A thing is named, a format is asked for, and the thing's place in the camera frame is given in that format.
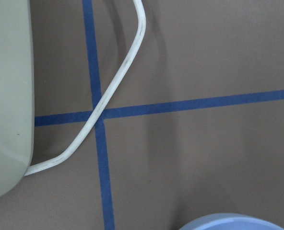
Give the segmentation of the beige robot base housing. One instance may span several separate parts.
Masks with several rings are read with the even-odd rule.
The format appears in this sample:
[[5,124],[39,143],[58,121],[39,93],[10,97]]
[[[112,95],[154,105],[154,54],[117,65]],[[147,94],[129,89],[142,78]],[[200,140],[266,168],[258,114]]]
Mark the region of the beige robot base housing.
[[23,178],[34,146],[34,60],[27,0],[0,0],[0,196]]

